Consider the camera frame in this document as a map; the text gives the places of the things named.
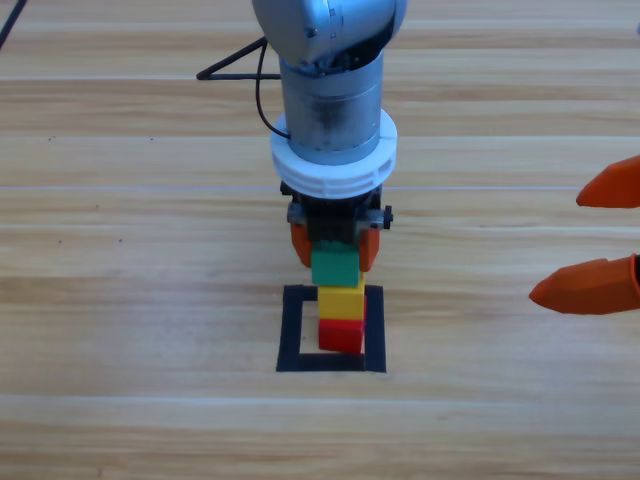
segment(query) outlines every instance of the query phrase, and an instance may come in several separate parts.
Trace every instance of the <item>wooden table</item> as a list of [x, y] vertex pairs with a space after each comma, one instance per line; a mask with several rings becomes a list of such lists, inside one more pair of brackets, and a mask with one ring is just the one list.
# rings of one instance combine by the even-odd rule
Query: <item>wooden table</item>
[[639, 248], [640, 212], [575, 204], [640, 153], [639, 21], [413, 0], [368, 277], [389, 372], [278, 374], [282, 287], [310, 275], [253, 84], [194, 80], [260, 36], [250, 2], [30, 0], [0, 54], [0, 478], [640, 478], [640, 316], [527, 298]]

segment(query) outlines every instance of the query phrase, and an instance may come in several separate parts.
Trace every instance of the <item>robotic arm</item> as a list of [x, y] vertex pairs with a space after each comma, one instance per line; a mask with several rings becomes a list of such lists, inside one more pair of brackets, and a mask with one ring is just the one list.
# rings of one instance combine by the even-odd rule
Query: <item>robotic arm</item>
[[382, 110], [382, 51], [400, 29], [407, 3], [253, 0], [280, 57], [285, 113], [271, 149], [281, 191], [293, 197], [287, 219], [307, 266], [314, 242], [360, 244], [362, 254], [368, 231], [390, 228], [391, 207], [380, 204], [398, 135]]
[[358, 55], [366, 48], [377, 57], [400, 29], [407, 2], [253, 0], [253, 9], [267, 40], [285, 62], [326, 68], [339, 54]]

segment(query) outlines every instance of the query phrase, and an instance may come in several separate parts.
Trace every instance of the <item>green block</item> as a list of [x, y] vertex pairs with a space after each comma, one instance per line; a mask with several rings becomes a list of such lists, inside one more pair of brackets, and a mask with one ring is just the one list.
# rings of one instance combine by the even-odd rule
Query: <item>green block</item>
[[318, 242], [311, 251], [311, 281], [326, 287], [357, 287], [360, 254], [352, 245]]

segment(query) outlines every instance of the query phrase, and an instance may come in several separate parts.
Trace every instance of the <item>black square outline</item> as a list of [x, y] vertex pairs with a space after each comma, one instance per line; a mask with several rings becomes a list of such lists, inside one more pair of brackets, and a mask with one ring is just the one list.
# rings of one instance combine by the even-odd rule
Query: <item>black square outline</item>
[[365, 322], [364, 353], [300, 353], [302, 335], [302, 306], [318, 301], [318, 288], [305, 285], [286, 285], [282, 296], [282, 329], [278, 372], [377, 372], [386, 373], [387, 361], [384, 337], [384, 291], [368, 285], [367, 319]]

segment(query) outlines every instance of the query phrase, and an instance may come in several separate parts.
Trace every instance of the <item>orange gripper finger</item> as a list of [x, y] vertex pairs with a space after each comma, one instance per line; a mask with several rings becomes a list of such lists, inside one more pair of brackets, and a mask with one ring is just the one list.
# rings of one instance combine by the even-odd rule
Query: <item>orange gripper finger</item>
[[540, 282], [529, 298], [560, 313], [606, 315], [640, 308], [636, 256], [565, 267]]
[[311, 240], [307, 235], [307, 227], [291, 224], [291, 243], [302, 264], [311, 268]]
[[577, 198], [581, 207], [640, 207], [640, 155], [605, 168]]
[[360, 253], [360, 271], [366, 273], [373, 268], [373, 262], [376, 260], [380, 250], [380, 230], [363, 230], [360, 233], [358, 250]]

